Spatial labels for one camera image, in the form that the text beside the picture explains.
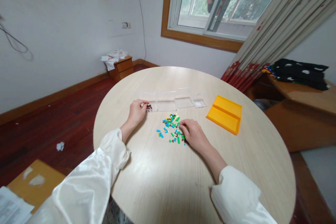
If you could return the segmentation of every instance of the red and white curtain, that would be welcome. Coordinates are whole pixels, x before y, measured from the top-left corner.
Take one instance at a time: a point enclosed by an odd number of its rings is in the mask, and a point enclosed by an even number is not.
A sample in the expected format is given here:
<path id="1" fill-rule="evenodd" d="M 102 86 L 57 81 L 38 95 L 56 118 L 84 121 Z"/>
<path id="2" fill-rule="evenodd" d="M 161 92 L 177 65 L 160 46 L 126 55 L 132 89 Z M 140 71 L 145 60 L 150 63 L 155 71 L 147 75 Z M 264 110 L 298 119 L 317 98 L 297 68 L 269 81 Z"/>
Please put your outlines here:
<path id="1" fill-rule="evenodd" d="M 272 0 L 222 76 L 245 92 L 336 10 L 336 0 Z"/>

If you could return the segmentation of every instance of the white satin sleeve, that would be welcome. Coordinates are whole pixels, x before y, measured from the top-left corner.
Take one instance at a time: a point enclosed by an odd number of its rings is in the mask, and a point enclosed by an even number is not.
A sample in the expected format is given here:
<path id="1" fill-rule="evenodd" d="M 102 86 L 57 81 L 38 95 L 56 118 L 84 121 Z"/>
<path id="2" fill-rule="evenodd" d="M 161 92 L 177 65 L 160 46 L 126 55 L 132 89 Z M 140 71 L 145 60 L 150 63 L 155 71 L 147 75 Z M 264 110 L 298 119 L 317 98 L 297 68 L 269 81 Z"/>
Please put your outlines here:
<path id="1" fill-rule="evenodd" d="M 259 202 L 260 189 L 244 173 L 232 166 L 219 175 L 211 199 L 226 224 L 272 223 L 276 221 Z"/>
<path id="2" fill-rule="evenodd" d="M 111 186 L 129 159 L 120 129 L 105 135 L 100 147 L 52 192 L 28 223 L 102 223 Z"/>

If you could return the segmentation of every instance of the yellow tray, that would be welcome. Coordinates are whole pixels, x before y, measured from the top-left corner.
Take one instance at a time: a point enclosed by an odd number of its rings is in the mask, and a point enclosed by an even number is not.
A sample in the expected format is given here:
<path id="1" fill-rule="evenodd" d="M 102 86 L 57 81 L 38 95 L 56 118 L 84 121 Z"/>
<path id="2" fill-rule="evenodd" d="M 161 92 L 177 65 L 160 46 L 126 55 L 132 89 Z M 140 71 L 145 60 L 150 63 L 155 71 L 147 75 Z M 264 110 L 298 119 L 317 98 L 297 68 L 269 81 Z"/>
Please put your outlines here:
<path id="1" fill-rule="evenodd" d="M 238 135 L 242 108 L 243 106 L 233 101 L 217 96 L 206 117 L 232 134 Z"/>

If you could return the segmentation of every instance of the person's left hand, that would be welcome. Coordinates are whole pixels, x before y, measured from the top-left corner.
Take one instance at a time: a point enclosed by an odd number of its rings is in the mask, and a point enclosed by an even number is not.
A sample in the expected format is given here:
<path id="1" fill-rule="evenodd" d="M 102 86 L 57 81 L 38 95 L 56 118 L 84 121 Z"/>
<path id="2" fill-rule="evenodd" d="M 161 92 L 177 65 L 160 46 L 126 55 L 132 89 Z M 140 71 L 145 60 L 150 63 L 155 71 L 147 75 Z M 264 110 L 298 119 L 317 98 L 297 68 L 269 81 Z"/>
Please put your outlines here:
<path id="1" fill-rule="evenodd" d="M 146 100 L 134 100 L 130 105 L 127 121 L 137 126 L 146 114 L 147 104 L 149 104 L 149 102 Z"/>

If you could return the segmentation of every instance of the black cable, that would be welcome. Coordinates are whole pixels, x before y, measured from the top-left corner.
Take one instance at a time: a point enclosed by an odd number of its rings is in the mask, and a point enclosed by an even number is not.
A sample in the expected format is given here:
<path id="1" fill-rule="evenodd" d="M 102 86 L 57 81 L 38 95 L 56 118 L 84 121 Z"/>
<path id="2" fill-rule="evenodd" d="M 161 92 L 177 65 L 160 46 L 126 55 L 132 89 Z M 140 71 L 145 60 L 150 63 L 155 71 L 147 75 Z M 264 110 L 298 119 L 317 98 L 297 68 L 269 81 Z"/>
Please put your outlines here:
<path id="1" fill-rule="evenodd" d="M 139 4 L 140 4 L 140 11 L 141 11 L 141 17 L 142 17 L 142 30 L 143 30 L 143 44 L 145 46 L 145 57 L 143 59 L 143 61 L 145 61 L 146 59 L 146 56 L 147 56 L 147 50 L 146 50 L 146 41 L 145 41 L 145 26 L 144 26 L 144 17 L 143 17 L 143 14 L 142 14 L 142 7 L 141 7 L 141 1 L 139 0 Z"/>
<path id="2" fill-rule="evenodd" d="M 0 29 L 4 31 L 4 33 L 6 34 L 6 37 L 7 37 L 7 39 L 8 39 L 8 42 L 10 43 L 10 45 L 12 46 L 12 48 L 13 48 L 15 51 L 18 51 L 19 53 L 26 53 L 26 52 L 28 52 L 28 47 L 26 47 L 23 43 L 21 43 L 19 40 L 17 40 L 17 39 L 14 38 L 11 34 L 9 34 L 9 33 L 5 30 L 5 28 L 2 26 L 2 24 L 0 24 L 0 26 L 1 26 Z M 25 51 L 20 51 L 20 50 L 16 49 L 16 48 L 13 46 L 13 44 L 11 43 L 11 40 L 9 39 L 8 35 L 11 36 L 13 39 L 15 39 L 17 42 L 19 42 L 19 43 L 20 43 L 26 50 L 25 50 Z"/>

